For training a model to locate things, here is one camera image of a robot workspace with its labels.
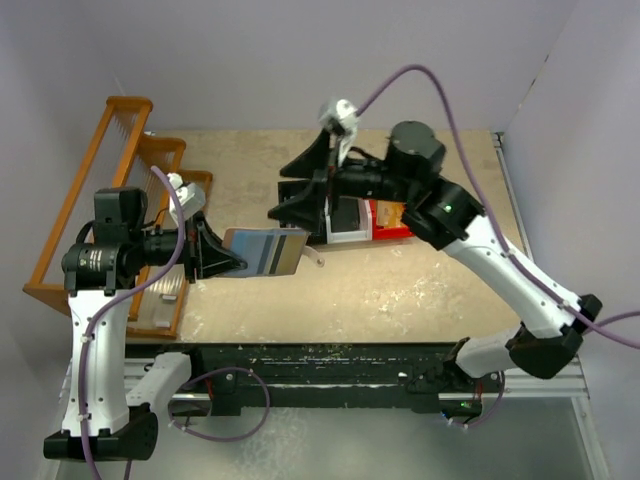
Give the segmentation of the pink leather card holder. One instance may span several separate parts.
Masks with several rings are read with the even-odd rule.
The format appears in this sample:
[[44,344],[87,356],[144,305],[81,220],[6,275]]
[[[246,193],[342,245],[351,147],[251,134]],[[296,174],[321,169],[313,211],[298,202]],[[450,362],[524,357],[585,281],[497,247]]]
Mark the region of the pink leather card holder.
[[[227,229],[223,237],[223,246],[238,254],[248,263],[248,266],[241,271],[223,274],[223,277],[277,277],[266,274],[267,262],[273,253],[276,235],[291,231],[306,233],[308,240],[309,233],[296,228],[249,229],[234,227]],[[300,261],[303,257],[308,258],[318,268],[322,268],[325,265],[324,258],[318,251],[308,246],[307,241],[303,247]]]

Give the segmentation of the gold card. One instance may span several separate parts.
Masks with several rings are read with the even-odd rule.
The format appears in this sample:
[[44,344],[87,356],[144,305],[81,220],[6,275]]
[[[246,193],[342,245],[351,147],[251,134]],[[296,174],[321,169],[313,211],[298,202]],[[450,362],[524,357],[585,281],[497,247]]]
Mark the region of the gold card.
[[307,234],[304,232],[288,232],[276,235],[275,246],[267,262],[266,274],[269,276],[293,275],[306,245]]

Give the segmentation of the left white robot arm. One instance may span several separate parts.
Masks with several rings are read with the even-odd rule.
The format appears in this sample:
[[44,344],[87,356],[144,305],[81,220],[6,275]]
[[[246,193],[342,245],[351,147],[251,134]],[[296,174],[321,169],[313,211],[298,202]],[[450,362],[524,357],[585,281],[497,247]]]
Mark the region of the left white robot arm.
[[164,277],[175,265],[194,283],[246,267],[208,225],[204,191],[187,182],[175,188],[169,213],[176,226],[146,222],[148,197],[138,187],[98,190],[94,217],[61,261],[73,323],[71,386],[60,430],[48,436],[50,460],[131,461],[151,457],[158,438],[157,411],[170,387],[189,378],[185,354],[163,354],[132,393],[124,385],[126,324],[132,298],[152,285],[136,282],[146,267]]

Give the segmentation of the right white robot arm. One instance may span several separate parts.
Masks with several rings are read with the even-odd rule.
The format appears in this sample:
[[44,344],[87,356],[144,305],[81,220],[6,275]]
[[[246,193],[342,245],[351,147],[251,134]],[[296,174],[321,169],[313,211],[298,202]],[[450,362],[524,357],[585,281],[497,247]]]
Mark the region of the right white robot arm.
[[269,218],[313,232],[342,197],[400,203],[402,222],[417,238],[471,270],[520,320],[515,329],[460,340],[446,359],[449,370],[480,378],[519,368],[551,379],[574,359],[588,327],[578,317],[593,322],[601,301],[567,290],[512,243],[499,241],[487,208],[442,176],[446,147],[430,127],[417,121],[396,124],[382,159],[353,158],[343,144],[324,128],[282,167],[282,177],[304,188],[270,209]]

